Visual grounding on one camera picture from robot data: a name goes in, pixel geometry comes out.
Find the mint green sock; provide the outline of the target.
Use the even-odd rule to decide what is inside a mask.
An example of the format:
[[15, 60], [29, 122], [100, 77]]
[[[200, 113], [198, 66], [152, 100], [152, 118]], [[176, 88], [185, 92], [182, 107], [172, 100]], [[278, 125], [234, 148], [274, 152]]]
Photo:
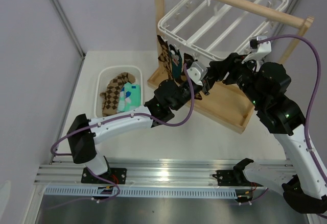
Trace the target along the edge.
[[127, 112], [141, 105], [141, 88], [138, 84], [126, 83], [120, 92], [117, 112]]

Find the brown checkered sock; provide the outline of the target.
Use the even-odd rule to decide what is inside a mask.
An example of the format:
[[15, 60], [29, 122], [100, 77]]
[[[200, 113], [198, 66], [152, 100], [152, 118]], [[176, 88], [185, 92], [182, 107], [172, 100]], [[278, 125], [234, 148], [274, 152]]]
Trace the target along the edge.
[[[187, 53], [183, 54], [183, 63], [186, 64], [187, 68], [190, 68], [190, 66], [192, 65], [192, 63], [194, 61], [195, 60], [194, 60], [193, 56], [191, 56], [190, 54], [187, 54]], [[182, 78], [183, 81], [187, 81], [184, 68], [182, 68], [181, 78]], [[193, 87], [194, 87], [195, 99], [202, 100], [202, 96], [200, 94], [200, 92], [201, 92], [200, 86], [196, 86], [195, 84], [193, 84]]]
[[169, 46], [168, 42], [164, 40], [160, 35], [157, 35], [158, 43], [161, 47], [161, 54], [158, 57], [159, 62], [162, 63], [167, 75], [168, 79], [172, 80], [172, 68], [171, 68], [171, 57], [169, 54]]

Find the christmas pattern sock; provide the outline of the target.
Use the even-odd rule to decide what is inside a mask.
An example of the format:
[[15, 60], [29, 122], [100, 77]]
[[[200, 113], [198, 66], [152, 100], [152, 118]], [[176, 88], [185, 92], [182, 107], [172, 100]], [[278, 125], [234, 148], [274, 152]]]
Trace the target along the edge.
[[182, 81], [182, 57], [180, 51], [172, 44], [169, 45], [169, 54], [171, 58], [172, 77], [178, 83]]

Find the white plastic clip hanger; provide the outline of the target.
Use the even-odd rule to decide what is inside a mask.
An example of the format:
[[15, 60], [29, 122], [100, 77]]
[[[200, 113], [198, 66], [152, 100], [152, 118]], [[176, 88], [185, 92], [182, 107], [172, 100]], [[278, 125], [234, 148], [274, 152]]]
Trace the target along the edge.
[[177, 47], [223, 60], [230, 53], [249, 53], [250, 39], [268, 36], [273, 25], [262, 16], [218, 1], [181, 0], [157, 27]]

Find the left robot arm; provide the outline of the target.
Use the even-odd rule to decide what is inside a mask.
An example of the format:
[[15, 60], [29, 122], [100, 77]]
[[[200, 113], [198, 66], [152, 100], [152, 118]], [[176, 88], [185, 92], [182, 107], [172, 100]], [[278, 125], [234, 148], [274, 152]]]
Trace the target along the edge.
[[186, 74], [188, 77], [181, 85], [172, 80], [162, 81], [152, 99], [128, 112], [94, 119], [88, 119], [85, 114], [78, 115], [67, 133], [73, 162], [84, 164], [99, 183], [106, 183], [111, 171], [106, 158], [98, 153], [96, 144], [133, 130], [184, 124], [184, 121], [170, 123], [175, 117], [173, 112], [188, 102], [193, 104], [200, 91], [208, 95], [217, 80], [210, 68], [200, 78], [195, 77], [195, 68], [189, 68]]

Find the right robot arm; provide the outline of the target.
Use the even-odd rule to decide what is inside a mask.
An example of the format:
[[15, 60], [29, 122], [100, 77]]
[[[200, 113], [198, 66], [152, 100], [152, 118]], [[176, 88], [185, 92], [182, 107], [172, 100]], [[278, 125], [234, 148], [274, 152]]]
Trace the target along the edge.
[[305, 138], [306, 119], [296, 102], [285, 92], [291, 78], [281, 64], [264, 63], [258, 71], [244, 55], [230, 54], [223, 61], [209, 63], [209, 76], [225, 85], [236, 84], [254, 105], [257, 117], [283, 147], [296, 174], [287, 177], [245, 158], [233, 167], [233, 179], [239, 185], [257, 183], [280, 194], [301, 214], [326, 213], [326, 185], [319, 172], [317, 156]]

